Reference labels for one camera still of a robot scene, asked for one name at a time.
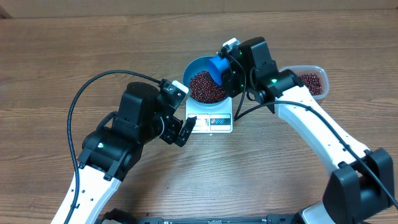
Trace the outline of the white digital kitchen scale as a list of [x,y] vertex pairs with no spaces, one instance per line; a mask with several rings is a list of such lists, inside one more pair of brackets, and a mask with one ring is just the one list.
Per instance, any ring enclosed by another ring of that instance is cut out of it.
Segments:
[[233,131],[233,102],[223,101],[204,104],[190,97],[186,102],[186,117],[196,117],[193,134],[227,134]]

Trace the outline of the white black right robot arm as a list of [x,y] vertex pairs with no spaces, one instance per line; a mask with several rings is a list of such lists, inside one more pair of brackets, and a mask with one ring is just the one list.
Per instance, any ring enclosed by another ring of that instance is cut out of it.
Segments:
[[258,108],[291,125],[325,166],[329,180],[322,199],[292,215],[292,223],[366,223],[397,205],[391,156],[350,136],[295,72],[279,70],[265,38],[225,42],[211,76],[230,97],[252,94]]

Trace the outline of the blue plastic scoop cup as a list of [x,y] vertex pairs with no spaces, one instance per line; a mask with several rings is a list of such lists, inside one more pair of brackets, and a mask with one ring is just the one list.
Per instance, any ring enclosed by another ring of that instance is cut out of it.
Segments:
[[229,69],[228,59],[220,56],[211,57],[208,60],[207,67],[213,81],[221,86],[223,84],[222,74]]

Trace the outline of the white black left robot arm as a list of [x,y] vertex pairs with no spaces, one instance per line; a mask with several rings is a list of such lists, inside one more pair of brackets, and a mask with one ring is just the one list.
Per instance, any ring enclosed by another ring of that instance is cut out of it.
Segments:
[[162,80],[158,87],[129,83],[118,111],[108,114],[83,141],[78,174],[53,223],[94,223],[153,139],[184,146],[197,119],[182,121],[174,113],[189,96],[188,87],[176,80]]

